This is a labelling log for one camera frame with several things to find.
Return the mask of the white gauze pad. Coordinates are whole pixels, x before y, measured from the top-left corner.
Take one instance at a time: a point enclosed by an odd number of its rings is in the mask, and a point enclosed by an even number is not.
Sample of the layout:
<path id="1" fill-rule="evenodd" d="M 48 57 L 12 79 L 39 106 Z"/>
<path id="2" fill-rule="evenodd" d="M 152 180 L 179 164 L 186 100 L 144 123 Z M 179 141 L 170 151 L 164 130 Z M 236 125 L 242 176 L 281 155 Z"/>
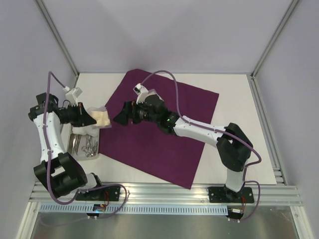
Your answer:
<path id="1" fill-rule="evenodd" d="M 99 129 L 93 128 L 91 125 L 84 127 L 73 127 L 72 133 L 78 135 L 90 135 L 92 137 L 97 137 L 99 135 Z"/>

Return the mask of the gauze packet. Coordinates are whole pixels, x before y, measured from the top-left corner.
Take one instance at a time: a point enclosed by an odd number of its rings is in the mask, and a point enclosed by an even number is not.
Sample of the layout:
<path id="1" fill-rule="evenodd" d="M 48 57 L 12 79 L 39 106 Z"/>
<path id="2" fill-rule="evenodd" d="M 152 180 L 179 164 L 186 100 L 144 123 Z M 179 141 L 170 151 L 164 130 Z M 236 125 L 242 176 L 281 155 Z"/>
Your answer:
<path id="1" fill-rule="evenodd" d="M 96 121 L 92 128 L 108 128 L 111 127 L 111 120 L 105 106 L 88 109 L 89 115 Z"/>

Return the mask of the steel forceps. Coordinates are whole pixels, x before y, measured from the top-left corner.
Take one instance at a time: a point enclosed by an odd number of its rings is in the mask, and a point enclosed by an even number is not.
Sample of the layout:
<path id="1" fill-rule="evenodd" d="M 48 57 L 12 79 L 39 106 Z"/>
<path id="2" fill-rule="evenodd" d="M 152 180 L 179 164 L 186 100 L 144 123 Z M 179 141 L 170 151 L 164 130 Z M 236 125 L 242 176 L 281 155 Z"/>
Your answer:
<path id="1" fill-rule="evenodd" d="M 86 157 L 94 157 L 98 154 L 96 146 L 84 146 L 82 151 L 85 152 Z"/>
<path id="2" fill-rule="evenodd" d="M 86 148 L 86 151 L 97 151 L 98 141 L 96 140 L 96 138 L 90 135 L 87 135 L 85 148 Z"/>
<path id="3" fill-rule="evenodd" d="M 70 144 L 70 147 L 71 147 L 70 152 L 72 154 L 78 153 L 81 137 L 82 137 L 82 135 L 80 135 L 80 134 L 71 134 L 71 136 L 70 136 L 70 143 L 71 143 Z"/>

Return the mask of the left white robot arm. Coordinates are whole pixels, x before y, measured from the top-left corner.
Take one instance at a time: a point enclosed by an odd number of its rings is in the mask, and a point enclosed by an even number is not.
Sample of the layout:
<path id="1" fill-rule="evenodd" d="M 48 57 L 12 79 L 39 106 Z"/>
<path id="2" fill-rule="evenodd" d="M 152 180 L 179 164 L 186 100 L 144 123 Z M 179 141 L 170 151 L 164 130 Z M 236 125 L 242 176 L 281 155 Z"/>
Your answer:
<path id="1" fill-rule="evenodd" d="M 96 123 L 82 103 L 66 108 L 58 106 L 58 98 L 52 94 L 37 95 L 37 105 L 30 109 L 30 120 L 38 129 L 41 144 L 40 164 L 33 171 L 36 178 L 55 198 L 72 191 L 87 189 L 94 200 L 103 197 L 105 188 L 94 173 L 85 173 L 76 159 L 66 151 L 60 132 L 62 124 L 89 126 Z"/>

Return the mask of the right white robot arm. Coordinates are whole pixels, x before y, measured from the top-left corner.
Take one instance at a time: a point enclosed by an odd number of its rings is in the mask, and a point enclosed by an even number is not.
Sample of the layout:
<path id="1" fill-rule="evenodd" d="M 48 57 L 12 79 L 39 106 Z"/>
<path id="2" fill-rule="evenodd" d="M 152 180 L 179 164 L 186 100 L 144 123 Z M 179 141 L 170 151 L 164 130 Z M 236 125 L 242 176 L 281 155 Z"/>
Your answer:
<path id="1" fill-rule="evenodd" d="M 242 197 L 244 168 L 253 145 L 238 125 L 230 123 L 226 127 L 216 127 L 182 117 L 169 110 L 156 93 L 142 93 L 136 100 L 125 102 L 114 118 L 114 122 L 121 125 L 142 121 L 155 123 L 166 134 L 195 139 L 215 147 L 227 168 L 224 184 L 226 199 L 235 202 Z"/>

